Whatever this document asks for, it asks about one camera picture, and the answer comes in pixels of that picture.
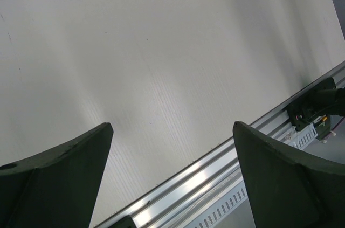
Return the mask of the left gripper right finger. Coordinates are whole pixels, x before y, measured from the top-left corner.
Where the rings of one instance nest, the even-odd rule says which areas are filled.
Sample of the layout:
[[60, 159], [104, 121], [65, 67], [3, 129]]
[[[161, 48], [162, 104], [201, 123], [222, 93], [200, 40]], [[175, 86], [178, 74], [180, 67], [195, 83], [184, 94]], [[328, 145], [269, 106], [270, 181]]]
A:
[[344, 227], [344, 164], [241, 121], [233, 139], [256, 227]]

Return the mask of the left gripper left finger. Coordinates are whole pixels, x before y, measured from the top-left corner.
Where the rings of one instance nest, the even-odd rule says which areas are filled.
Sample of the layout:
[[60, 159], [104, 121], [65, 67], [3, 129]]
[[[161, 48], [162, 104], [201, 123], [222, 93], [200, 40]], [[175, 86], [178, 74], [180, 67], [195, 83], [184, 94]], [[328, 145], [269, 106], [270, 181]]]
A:
[[1, 166], [1, 227], [89, 227], [113, 128]]

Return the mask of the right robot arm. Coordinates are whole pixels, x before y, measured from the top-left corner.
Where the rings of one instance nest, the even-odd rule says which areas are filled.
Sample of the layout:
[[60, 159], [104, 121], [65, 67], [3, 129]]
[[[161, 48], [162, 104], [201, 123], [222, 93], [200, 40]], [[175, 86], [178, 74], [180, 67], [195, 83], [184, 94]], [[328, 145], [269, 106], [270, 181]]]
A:
[[344, 117], [344, 88], [325, 89], [307, 98], [315, 116], [339, 115]]

